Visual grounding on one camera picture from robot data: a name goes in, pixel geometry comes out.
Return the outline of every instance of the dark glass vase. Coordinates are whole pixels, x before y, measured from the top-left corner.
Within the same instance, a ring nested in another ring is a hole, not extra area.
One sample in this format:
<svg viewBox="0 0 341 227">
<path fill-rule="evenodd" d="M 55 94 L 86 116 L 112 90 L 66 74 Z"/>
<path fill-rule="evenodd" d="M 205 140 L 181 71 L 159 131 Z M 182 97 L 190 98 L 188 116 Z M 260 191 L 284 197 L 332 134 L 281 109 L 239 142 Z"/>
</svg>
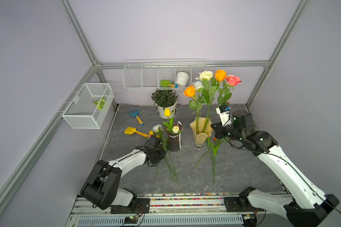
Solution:
<svg viewBox="0 0 341 227">
<path fill-rule="evenodd" d="M 174 122 L 173 126 L 178 126 L 180 131 L 183 130 L 183 125 L 179 122 Z M 167 138 L 168 150 L 170 150 L 171 152 L 179 151 L 182 148 L 182 146 L 181 146 L 181 133 L 172 134 L 168 130 L 166 130 L 165 132 L 168 134 L 168 138 Z"/>
</svg>

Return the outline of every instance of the gray marble floor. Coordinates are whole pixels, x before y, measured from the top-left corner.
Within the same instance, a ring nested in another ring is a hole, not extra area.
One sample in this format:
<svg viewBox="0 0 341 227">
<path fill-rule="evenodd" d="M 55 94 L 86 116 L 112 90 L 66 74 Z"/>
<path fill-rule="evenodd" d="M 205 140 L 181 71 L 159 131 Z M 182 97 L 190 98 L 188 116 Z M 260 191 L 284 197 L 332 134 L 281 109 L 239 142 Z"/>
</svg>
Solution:
<svg viewBox="0 0 341 227">
<path fill-rule="evenodd" d="M 110 141 L 104 155 L 105 161 L 114 160 L 131 152 L 136 146 L 143 145 L 146 139 L 136 133 L 124 134 L 127 127 L 136 127 L 138 131 L 148 133 L 156 124 L 164 120 L 157 114 L 155 106 L 137 106 L 139 117 L 144 126 L 140 126 L 135 117 L 127 111 L 135 106 L 120 106 Z M 177 170 L 178 182 L 171 179 L 167 165 L 162 160 L 157 170 L 146 164 L 137 166 L 122 177 L 120 187 L 127 188 L 137 194 L 154 193 L 234 193 L 252 186 L 264 192 L 283 191 L 276 175 L 251 152 L 237 150 L 224 143 L 216 156 L 216 182 L 213 183 L 211 161 L 207 155 L 195 170 L 195 163 L 206 152 L 194 150 L 192 147 L 193 134 L 189 124 L 195 120 L 195 115 L 187 105 L 178 105 L 178 112 L 174 120 L 184 126 L 181 134 L 182 149 L 172 152 L 174 165 Z M 231 105 L 231 112 L 245 109 L 244 105 Z M 207 110 L 201 110 L 206 116 Z M 215 113 L 211 121 L 219 122 Z"/>
</svg>

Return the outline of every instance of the white wire shelf basket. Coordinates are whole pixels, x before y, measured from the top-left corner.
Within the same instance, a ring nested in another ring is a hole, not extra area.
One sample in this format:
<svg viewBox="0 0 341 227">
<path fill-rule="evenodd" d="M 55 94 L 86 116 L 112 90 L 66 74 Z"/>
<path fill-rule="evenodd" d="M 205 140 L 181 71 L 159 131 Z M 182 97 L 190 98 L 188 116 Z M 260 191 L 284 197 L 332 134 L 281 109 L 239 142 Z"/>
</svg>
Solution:
<svg viewBox="0 0 341 227">
<path fill-rule="evenodd" d="M 176 81 L 178 72 L 185 72 L 189 75 L 189 80 L 185 89 L 190 86 L 200 72 L 207 70 L 206 61 L 202 62 L 151 62 L 131 65 L 125 64 L 123 69 L 123 83 L 126 90 L 146 90 L 146 89 L 174 89 L 160 86 L 161 80 L 168 80 L 172 84 Z"/>
<path fill-rule="evenodd" d="M 62 117 L 73 129 L 100 129 L 113 99 L 110 84 L 83 84 Z"/>
</svg>

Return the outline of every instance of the vent grille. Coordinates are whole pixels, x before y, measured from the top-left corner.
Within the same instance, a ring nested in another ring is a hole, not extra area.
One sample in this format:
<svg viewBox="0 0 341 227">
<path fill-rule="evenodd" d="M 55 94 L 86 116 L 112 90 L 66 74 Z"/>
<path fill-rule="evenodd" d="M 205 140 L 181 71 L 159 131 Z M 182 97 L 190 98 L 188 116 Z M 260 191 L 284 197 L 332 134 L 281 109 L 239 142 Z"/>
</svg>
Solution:
<svg viewBox="0 0 341 227">
<path fill-rule="evenodd" d="M 78 222 L 78 227 L 91 226 L 122 226 L 124 216 L 121 217 L 83 217 Z M 211 224 L 243 224 L 241 215 L 172 215 L 150 216 L 146 215 L 142 225 L 211 225 Z"/>
</svg>

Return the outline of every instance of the white rose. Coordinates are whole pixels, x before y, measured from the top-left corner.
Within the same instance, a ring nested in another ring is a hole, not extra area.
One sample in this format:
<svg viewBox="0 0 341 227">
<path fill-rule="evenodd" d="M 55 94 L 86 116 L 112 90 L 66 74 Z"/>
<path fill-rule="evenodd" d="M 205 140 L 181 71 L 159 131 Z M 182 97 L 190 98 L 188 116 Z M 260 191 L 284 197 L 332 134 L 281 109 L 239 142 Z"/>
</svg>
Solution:
<svg viewBox="0 0 341 227">
<path fill-rule="evenodd" d="M 193 82 L 192 86 L 195 87 L 195 91 L 198 91 L 200 88 L 204 88 L 202 81 Z"/>
<path fill-rule="evenodd" d="M 173 133 L 178 133 L 179 132 L 179 127 L 178 126 L 174 126 L 172 129 Z"/>
<path fill-rule="evenodd" d="M 157 125 L 153 126 L 152 130 L 153 130 L 153 132 L 158 133 L 159 130 L 162 130 L 162 125 L 157 124 Z"/>
<path fill-rule="evenodd" d="M 205 70 L 202 73 L 200 73 L 200 77 L 198 77 L 196 79 L 202 80 L 204 78 L 204 79 L 207 79 L 208 81 L 210 81 L 210 79 L 212 78 L 213 75 L 214 75 L 213 72 Z"/>
</svg>

